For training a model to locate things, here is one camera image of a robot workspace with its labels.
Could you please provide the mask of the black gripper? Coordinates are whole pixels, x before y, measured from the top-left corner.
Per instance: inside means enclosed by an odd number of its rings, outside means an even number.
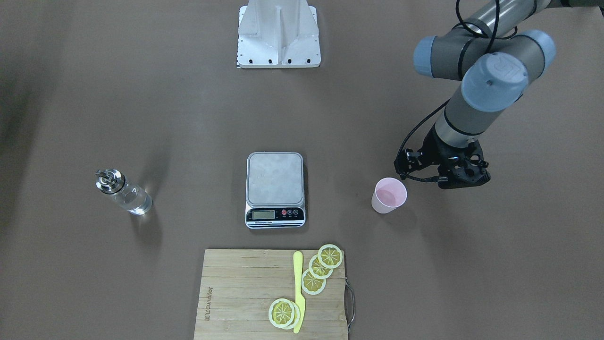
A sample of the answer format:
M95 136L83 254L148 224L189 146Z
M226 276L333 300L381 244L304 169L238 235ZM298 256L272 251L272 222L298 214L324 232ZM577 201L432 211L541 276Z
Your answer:
M412 175L433 166L436 176ZM464 148L452 147L436 135L435 127L429 130L419 150L402 146L394 160L395 172L401 180L436 183L440 189L480 187L491 179L488 166L479 142L471 142Z

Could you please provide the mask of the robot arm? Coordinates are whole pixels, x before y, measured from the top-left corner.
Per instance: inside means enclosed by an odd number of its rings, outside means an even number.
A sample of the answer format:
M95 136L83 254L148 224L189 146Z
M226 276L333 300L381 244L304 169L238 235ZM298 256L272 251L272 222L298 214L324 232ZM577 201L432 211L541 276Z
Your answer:
M524 91L541 77L556 56L550 35L518 32L518 25L550 8L603 7L601 0L493 0L463 18L444 36L424 37L413 54L414 68L433 79L460 81L451 99L428 116L438 115L421 148L406 148L394 161L401 180L436 183L441 189L479 187L490 173L479 137Z

